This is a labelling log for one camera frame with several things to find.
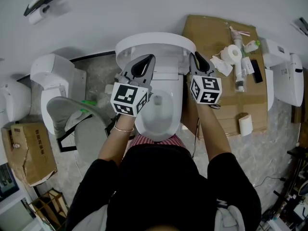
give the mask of floor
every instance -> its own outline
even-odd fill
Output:
[[[115,55],[92,58],[74,64],[76,68],[87,71],[86,99],[97,101],[99,107],[103,108],[110,117],[114,117],[115,113],[110,105],[110,96],[104,93],[104,89],[106,84],[113,83],[115,74],[120,72]],[[41,121],[40,93],[42,88],[36,83],[31,83],[31,88],[31,112],[22,122]],[[299,125],[292,124],[290,121],[291,106],[275,100],[268,114],[268,130],[266,132],[252,133],[246,137],[228,138],[232,152],[254,186],[260,184],[266,176],[283,177],[286,175],[291,160],[286,151],[294,148],[299,132]],[[193,134],[188,130],[180,129],[177,135],[192,153]],[[63,192],[66,202],[70,205],[89,164],[81,160],[77,151],[60,153],[55,137],[51,134],[49,137],[58,172],[38,186],[38,190],[42,193],[53,187]],[[67,138],[65,143],[67,145],[73,144],[74,138]],[[197,141],[194,161],[200,174],[206,177],[208,158],[203,141]],[[283,182],[279,180],[266,179],[264,184],[256,188],[262,203],[262,211],[275,203],[276,196],[273,194],[273,190],[279,192],[282,186]]]

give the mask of white cube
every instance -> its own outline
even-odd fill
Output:
[[[197,103],[216,104],[222,94],[221,79],[194,75],[190,90]]]
[[[149,101],[148,97],[147,88],[115,83],[110,102],[116,113],[136,117]]]

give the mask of red and white striped shorts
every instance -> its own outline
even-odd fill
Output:
[[[138,145],[138,144],[169,144],[169,145],[177,145],[177,146],[181,146],[181,147],[185,147],[185,145],[183,144],[183,142],[180,140],[180,138],[176,135],[173,135],[171,138],[165,140],[165,141],[161,141],[161,142],[154,142],[153,140],[142,136],[142,135],[137,135],[129,144],[129,148],[134,146],[134,145]]]

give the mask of gray chair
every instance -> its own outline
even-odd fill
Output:
[[[88,110],[88,114],[91,115],[65,131],[70,116],[81,109]],[[92,163],[97,159],[99,151],[109,135],[106,128],[112,123],[102,109],[66,97],[55,97],[47,103],[47,111],[53,121],[60,152],[77,149],[82,160]],[[73,131],[75,132],[76,146],[63,147],[62,140]]]

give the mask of black sleeve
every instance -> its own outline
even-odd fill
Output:
[[[239,208],[247,231],[255,231],[261,220],[261,203],[232,153],[214,157],[208,165],[208,180],[220,200]]]
[[[95,160],[77,189],[66,220],[66,231],[71,231],[92,212],[109,203],[115,192],[118,167],[114,161]]]

